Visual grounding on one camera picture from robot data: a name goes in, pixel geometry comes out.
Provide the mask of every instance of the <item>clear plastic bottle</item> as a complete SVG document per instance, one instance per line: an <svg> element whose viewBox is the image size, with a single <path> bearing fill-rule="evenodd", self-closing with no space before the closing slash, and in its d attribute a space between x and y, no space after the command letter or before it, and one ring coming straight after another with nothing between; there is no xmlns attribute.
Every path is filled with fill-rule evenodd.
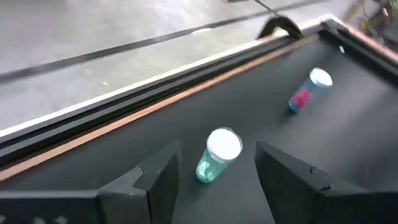
<svg viewBox="0 0 398 224"><path fill-rule="evenodd" d="M298 92L289 100L290 109L298 113L316 98L324 89L333 85L331 76L320 68L314 68L310 77L304 82Z"/></svg>
<svg viewBox="0 0 398 224"><path fill-rule="evenodd" d="M200 182L213 182L242 151L241 138L229 128L214 130L199 160L196 176Z"/></svg>

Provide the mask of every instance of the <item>bottle cap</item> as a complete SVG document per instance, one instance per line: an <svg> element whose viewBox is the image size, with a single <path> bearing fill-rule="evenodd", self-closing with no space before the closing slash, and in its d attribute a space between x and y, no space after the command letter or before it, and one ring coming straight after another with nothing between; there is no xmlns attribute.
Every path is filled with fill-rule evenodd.
<svg viewBox="0 0 398 224"><path fill-rule="evenodd" d="M229 128L214 130L207 139L207 150L218 162L229 162L242 151L241 138Z"/></svg>
<svg viewBox="0 0 398 224"><path fill-rule="evenodd" d="M333 85L331 76L320 68L314 68L310 72L311 81L319 87L328 88Z"/></svg>

